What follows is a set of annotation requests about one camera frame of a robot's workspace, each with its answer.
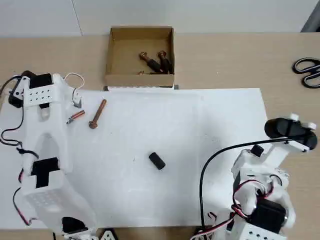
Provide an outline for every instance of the wooden table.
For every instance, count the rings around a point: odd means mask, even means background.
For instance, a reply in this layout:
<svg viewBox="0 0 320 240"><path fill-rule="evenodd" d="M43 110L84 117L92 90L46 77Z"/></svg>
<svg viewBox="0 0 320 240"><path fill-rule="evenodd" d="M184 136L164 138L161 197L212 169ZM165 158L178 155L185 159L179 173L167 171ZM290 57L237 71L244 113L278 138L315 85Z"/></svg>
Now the wooden table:
<svg viewBox="0 0 320 240"><path fill-rule="evenodd" d="M269 118L297 113L320 124L320 91L300 84L292 63L320 58L318 33L219 33L175 36L175 84L180 89L261 88ZM85 89L102 90L108 36L2 38L1 83L13 74L80 73ZM289 194L296 210L290 240L319 239L320 147L290 155L282 167L291 175ZM193 227L119 228L120 240L189 239ZM0 231L7 240L52 239L48 230Z"/></svg>

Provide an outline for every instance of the open cardboard box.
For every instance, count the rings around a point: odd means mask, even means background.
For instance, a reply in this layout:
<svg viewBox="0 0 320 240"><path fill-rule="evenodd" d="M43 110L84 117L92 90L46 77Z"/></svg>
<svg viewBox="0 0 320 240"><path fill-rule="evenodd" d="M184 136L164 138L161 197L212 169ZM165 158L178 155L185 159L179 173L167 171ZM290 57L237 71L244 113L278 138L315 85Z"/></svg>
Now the open cardboard box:
<svg viewBox="0 0 320 240"><path fill-rule="evenodd" d="M106 64L106 85L109 87L172 87L173 74L148 74L153 70L139 54L160 63L158 52L166 51L167 59L175 67L174 30L171 26L112 27Z"/></svg>

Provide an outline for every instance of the copper bolt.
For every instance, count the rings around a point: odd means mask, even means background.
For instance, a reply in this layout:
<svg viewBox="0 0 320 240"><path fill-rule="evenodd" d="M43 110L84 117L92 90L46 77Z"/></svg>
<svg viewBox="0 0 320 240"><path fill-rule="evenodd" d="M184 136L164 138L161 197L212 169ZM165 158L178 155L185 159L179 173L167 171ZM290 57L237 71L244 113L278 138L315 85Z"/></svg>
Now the copper bolt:
<svg viewBox="0 0 320 240"><path fill-rule="evenodd" d="M150 61L150 58L147 56L147 53L145 51L140 52L139 56L140 56L140 58L142 58L146 62Z"/></svg>
<svg viewBox="0 0 320 240"><path fill-rule="evenodd" d="M98 127L98 123L97 123L98 119L102 113L102 110L105 108L106 104L107 104L107 100L103 99L102 102L100 103L98 110L94 115L93 120L89 122L89 128L95 129L96 127Z"/></svg>
<svg viewBox="0 0 320 240"><path fill-rule="evenodd" d="M165 60L166 59L166 56L167 56L167 53L165 51L160 51L158 52L158 57L162 60Z"/></svg>

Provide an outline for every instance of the black scissors handle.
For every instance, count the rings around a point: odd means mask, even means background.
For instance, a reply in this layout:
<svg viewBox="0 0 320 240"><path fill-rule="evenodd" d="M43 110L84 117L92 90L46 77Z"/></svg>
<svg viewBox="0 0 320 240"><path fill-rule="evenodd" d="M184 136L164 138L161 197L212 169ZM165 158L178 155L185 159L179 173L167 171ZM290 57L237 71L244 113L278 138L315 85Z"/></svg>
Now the black scissors handle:
<svg viewBox="0 0 320 240"><path fill-rule="evenodd" d="M299 64L301 63L312 63L312 65L307 66L305 68L299 68ZM301 58L292 65L292 71L296 74L309 73L309 75L303 77L301 80L302 85L305 86L306 88L309 88L309 89L320 88L320 83L319 84L308 83L309 80L320 77L320 59L316 59L313 57Z"/></svg>

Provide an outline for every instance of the black cable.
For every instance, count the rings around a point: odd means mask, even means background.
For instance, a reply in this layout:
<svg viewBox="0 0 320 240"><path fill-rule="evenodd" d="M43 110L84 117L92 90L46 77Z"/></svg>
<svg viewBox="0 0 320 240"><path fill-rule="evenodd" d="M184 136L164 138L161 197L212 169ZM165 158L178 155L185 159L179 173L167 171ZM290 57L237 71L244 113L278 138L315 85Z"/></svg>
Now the black cable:
<svg viewBox="0 0 320 240"><path fill-rule="evenodd" d="M17 76L13 76L13 77L11 77L9 80L7 80L7 81L2 85L2 87L1 87L1 89L0 89L0 98L1 98L2 93L3 93L4 89L6 88L6 86L7 86L11 81L13 81L13 80L15 80L15 79L21 79L21 77L22 77L22 76L17 75ZM11 128L11 129L6 129L6 130L4 130L4 131L1 133L0 143L2 143L2 144L4 144L4 145L7 145L7 146L19 146L19 145L21 146L22 143L21 143L20 141L15 140L15 139L6 139L6 138L4 138L3 136L4 136L4 133L5 133L5 132L14 131L14 130L19 129L19 128L21 127L23 121L24 121L24 113L23 113L23 110L22 110L22 121L21 121L20 125L17 126L17 127L15 127L15 128Z"/></svg>
<svg viewBox="0 0 320 240"><path fill-rule="evenodd" d="M2 95L5 87L6 87L12 80L21 79L21 78L22 78L22 76L17 75L17 76L13 76L13 77L11 77L9 80L7 80L7 81L2 85L2 87L1 87L1 89L0 89L0 98L1 98L1 95Z"/></svg>
<svg viewBox="0 0 320 240"><path fill-rule="evenodd" d="M18 130L19 128L21 128L22 124L24 123L24 118L25 118L25 114L24 114L24 106L22 105L22 118L21 118L21 122L20 124L15 127L15 128L8 128L6 130L3 130L2 133L1 133L1 138L0 138L0 142L4 145L9 145L9 146L19 146L21 148L22 147L22 142L21 141L18 141L18 140L15 140L15 139L8 139L8 138L5 138L4 137L4 133L6 132L10 132L10 131L15 131L15 130Z"/></svg>
<svg viewBox="0 0 320 240"><path fill-rule="evenodd" d="M29 220L27 220L25 218L25 216L22 214L22 212L20 211L20 209L18 208L17 204L16 204L16 194L17 192L21 189L21 187L18 187L17 190L15 190L13 196L12 196L12 202L13 202L13 206L15 208L15 210L17 211L17 213L19 214L20 218L22 219L22 221L24 222L25 225L30 226L32 224L33 220L38 220L37 218L30 218Z"/></svg>
<svg viewBox="0 0 320 240"><path fill-rule="evenodd" d="M12 80L15 80L15 79L20 79L22 76L20 75L17 75L17 76L13 76L11 77L9 80L7 80L3 86L1 87L0 89L0 98L1 98L1 95L5 89L5 87L12 81ZM0 135L0 143L4 144L4 145L7 145L7 146L14 146L14 147L17 147L17 146L20 146L20 148L16 148L17 151L20 153L20 154L32 154L34 155L37 159L39 159L39 155L32 151L32 150L25 150L23 148L23 143L22 141L18 141L16 139L9 139L9 138L5 138L4 137L4 134L6 132L11 132L11 131L16 131L18 130L19 128L21 128L22 124L24 123L24 118L25 118L25 111L24 111L24 105L22 105L22 118L21 118L21 122L20 124L17 126L17 127L14 127L14 128L8 128L8 129L5 129L1 132L1 135Z"/></svg>
<svg viewBox="0 0 320 240"><path fill-rule="evenodd" d="M258 145L258 144L268 144L268 143L277 143L277 142L287 142L287 141L293 141L295 139L293 138L277 138L277 139L269 139L269 140L262 140L262 141L253 141L253 142L247 142L247 143L242 143L242 144L237 144L233 146L228 146L226 148L223 148L216 153L214 153L204 164L201 175L200 175L200 183L199 183L199 200L200 200L200 214L201 214L201 227L202 230L204 231L206 229L205 227L205 216L204 216L204 203L203 203L203 197L202 197L202 186L203 186L203 181L204 181L204 175L205 171L209 165L209 163L219 154L231 150L231 149L237 149L237 148L242 148L246 146L252 146L252 145Z"/></svg>

